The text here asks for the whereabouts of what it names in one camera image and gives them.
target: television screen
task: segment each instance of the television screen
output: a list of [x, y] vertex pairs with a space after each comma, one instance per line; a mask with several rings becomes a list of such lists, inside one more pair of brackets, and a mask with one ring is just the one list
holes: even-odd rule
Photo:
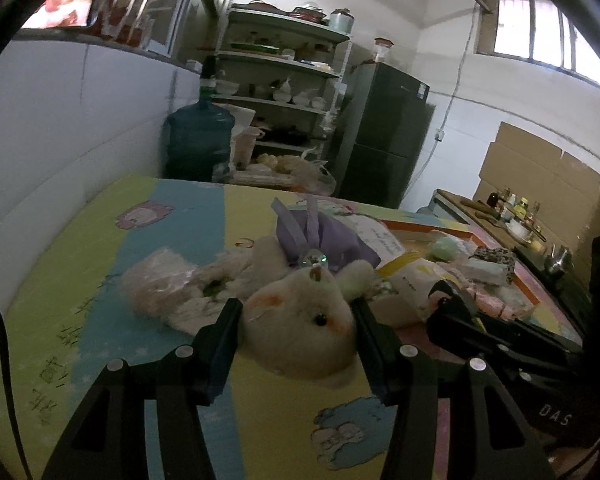
[[93, 0], [46, 0], [22, 28], [85, 27]]

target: dark green refrigerator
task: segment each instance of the dark green refrigerator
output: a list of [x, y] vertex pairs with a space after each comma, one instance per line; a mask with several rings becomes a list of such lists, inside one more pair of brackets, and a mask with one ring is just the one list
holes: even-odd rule
[[335, 196], [398, 208], [420, 155], [429, 87], [385, 63], [359, 66], [333, 165]]

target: bear's ear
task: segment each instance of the bear's ear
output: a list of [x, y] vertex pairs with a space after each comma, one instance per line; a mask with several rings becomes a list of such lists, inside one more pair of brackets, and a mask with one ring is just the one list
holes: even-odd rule
[[260, 285], [281, 280], [289, 272], [286, 254], [275, 236], [263, 236], [253, 245], [253, 270]]
[[356, 260], [344, 267], [337, 275], [336, 282], [347, 303], [362, 296], [376, 278], [376, 272], [366, 260]]
[[242, 312], [245, 320], [255, 321], [268, 311], [285, 303], [285, 298], [278, 285], [278, 283], [275, 283], [261, 288], [244, 303]]

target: cardboard box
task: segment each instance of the cardboard box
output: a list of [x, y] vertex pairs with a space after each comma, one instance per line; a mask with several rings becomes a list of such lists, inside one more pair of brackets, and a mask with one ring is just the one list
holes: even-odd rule
[[570, 248], [574, 273], [588, 285], [591, 243], [600, 236], [600, 174], [558, 146], [501, 123], [480, 179], [475, 200], [485, 201], [492, 190], [505, 187], [530, 205], [538, 200], [538, 225], [548, 249], [552, 243]]

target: purple bow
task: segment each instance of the purple bow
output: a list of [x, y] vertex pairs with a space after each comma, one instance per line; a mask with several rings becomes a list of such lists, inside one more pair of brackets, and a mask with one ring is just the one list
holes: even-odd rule
[[306, 211], [289, 211], [278, 199], [272, 202], [271, 208], [278, 215], [278, 242], [292, 267], [298, 266], [309, 249], [321, 251], [334, 274], [355, 260], [366, 260], [373, 268], [381, 261], [352, 229], [318, 211], [315, 196], [307, 195]]

